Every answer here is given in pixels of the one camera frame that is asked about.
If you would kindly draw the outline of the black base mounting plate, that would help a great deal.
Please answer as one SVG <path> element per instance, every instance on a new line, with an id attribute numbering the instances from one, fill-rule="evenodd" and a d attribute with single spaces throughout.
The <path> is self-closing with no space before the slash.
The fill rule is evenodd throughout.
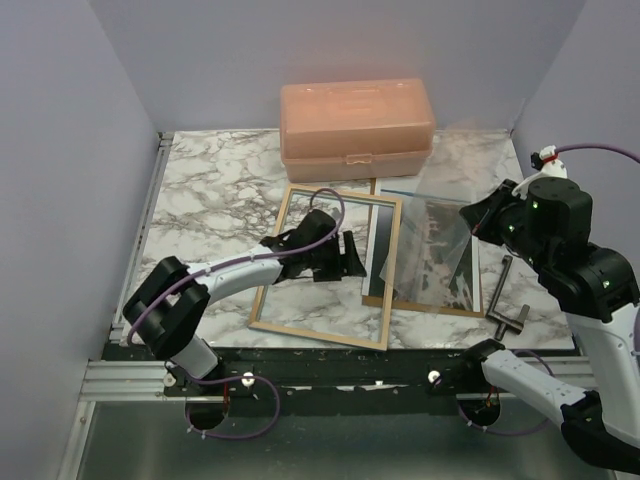
<path id="1" fill-rule="evenodd" d="M 143 347 L 105 347 L 104 361 L 134 372 L 153 367 L 158 397 L 182 401 L 199 424 L 223 417 L 454 415 L 458 399 L 473 411 L 495 411 L 496 389 L 484 379 L 488 347 L 465 350 L 222 348 L 216 385 L 188 379 Z"/>

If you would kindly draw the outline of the clear plastic sheet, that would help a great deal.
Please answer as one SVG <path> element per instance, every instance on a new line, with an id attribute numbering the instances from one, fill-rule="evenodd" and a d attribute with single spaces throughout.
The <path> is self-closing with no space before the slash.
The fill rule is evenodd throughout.
<path id="1" fill-rule="evenodd" d="M 385 180 L 380 191 L 402 200 L 394 301 L 405 310 L 478 316 L 482 311 L 477 243 L 461 218 L 478 200 L 504 131 L 466 119 L 438 132 L 416 177 Z"/>

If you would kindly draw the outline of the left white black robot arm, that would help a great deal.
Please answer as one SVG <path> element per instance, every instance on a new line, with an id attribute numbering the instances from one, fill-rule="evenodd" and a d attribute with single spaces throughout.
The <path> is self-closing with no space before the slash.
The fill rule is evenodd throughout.
<path id="1" fill-rule="evenodd" d="M 296 280 L 305 271 L 315 282 L 367 275 L 353 233 L 338 233 L 337 221 L 319 209 L 244 254 L 191 266 L 175 256 L 164 258 L 122 314 L 155 359 L 177 365 L 197 393 L 209 395 L 222 380 L 219 356 L 196 334 L 209 304 L 254 287 Z"/>

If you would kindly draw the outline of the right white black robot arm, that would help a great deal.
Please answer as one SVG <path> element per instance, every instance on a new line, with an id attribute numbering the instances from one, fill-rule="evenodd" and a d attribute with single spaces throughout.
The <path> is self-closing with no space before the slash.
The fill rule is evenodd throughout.
<path id="1" fill-rule="evenodd" d="M 589 240 L 592 198 L 573 181 L 542 177 L 524 196 L 504 181 L 460 211 L 470 233 L 505 246 L 530 266 L 554 297 L 587 356 L 596 389 L 566 384 L 518 358 L 495 340 L 460 367 L 469 390 L 506 390 L 556 425 L 585 463 L 639 472 L 639 286 L 620 253 Z"/>

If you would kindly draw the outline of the orange translucent plastic box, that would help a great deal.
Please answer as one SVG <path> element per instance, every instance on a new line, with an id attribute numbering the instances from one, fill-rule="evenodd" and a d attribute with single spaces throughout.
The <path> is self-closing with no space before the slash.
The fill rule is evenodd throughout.
<path id="1" fill-rule="evenodd" d="M 418 78 L 286 85 L 281 161 L 292 183 L 415 176 L 436 120 Z"/>

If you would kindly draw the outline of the light wooden picture frame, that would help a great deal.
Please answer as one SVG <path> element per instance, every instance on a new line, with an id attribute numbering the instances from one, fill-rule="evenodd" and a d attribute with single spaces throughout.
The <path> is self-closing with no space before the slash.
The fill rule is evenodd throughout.
<path id="1" fill-rule="evenodd" d="M 388 346 L 395 267 L 381 274 L 374 253 L 396 260 L 402 201 L 353 190 L 291 184 L 276 221 L 275 234 L 292 229 L 316 208 L 352 231 L 367 276 L 314 282 L 310 271 L 257 290 L 248 327 L 255 331 L 384 351 Z"/>

